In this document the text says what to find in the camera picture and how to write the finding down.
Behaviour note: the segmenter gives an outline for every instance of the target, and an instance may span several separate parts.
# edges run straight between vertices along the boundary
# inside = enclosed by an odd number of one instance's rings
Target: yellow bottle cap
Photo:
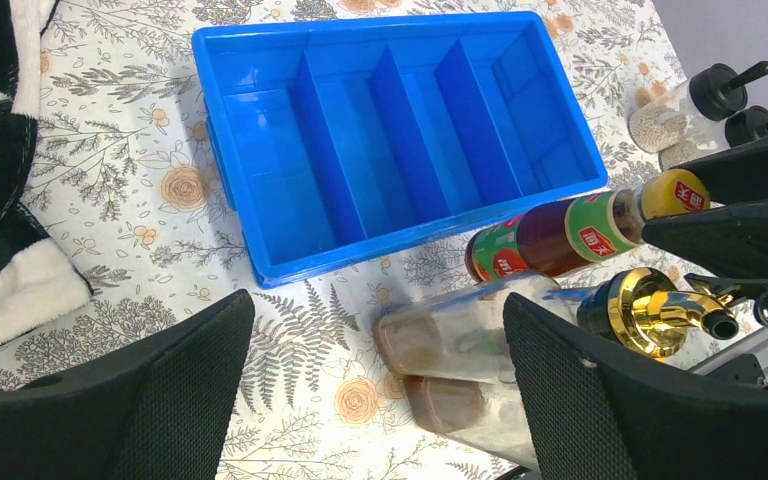
[[[643,218],[669,217],[711,207],[711,195],[699,177],[687,170],[668,170],[646,182],[641,194]]]

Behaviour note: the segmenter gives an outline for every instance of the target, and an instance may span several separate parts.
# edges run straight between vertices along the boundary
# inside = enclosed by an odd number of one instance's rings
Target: white wall
[[[768,60],[768,0],[654,0],[689,77],[714,63],[738,72]],[[768,77],[749,87],[749,104],[768,108]]]

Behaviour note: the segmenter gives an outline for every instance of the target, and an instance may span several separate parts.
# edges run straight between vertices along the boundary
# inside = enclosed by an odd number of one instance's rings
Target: printed tablecloth
[[[257,323],[218,478],[483,480],[508,470],[415,427],[370,335],[396,306],[469,283],[468,235],[259,290],[214,165],[190,46],[206,25],[499,10],[543,17],[610,187],[655,175],[657,157],[635,147],[626,118],[684,73],[651,0],[61,0],[42,42],[40,141],[23,202],[97,296],[1,347],[0,388],[121,348],[246,288]],[[673,280],[700,271],[644,247],[565,283],[642,265]],[[745,311],[741,320],[741,336],[756,328]],[[301,335],[299,324],[318,335]],[[722,346],[694,332],[671,363],[688,367]]]

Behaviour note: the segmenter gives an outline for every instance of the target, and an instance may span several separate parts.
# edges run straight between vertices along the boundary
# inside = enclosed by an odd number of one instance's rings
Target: red label
[[[676,182],[675,196],[689,212],[698,212],[705,206],[705,197],[680,181]]]
[[[596,227],[587,227],[578,231],[581,240],[587,245],[591,252],[600,257],[610,257],[617,253],[616,247],[611,240],[602,234]]]
[[[517,272],[528,270],[528,265],[519,256],[519,252],[503,248],[493,256],[493,272],[496,278],[504,278]]]
[[[517,225],[519,225],[519,221],[522,220],[522,217],[524,217],[524,216],[525,215],[520,215],[518,217],[514,217],[514,218],[508,220],[507,222],[505,222],[505,228],[514,228],[514,227],[516,227]]]

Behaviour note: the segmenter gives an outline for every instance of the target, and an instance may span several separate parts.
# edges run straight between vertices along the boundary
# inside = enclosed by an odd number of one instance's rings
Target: soy sauce bottle
[[[709,207],[696,175],[670,170],[637,188],[559,200],[482,230],[464,260],[477,282],[530,269],[556,277],[636,248],[646,220]]]

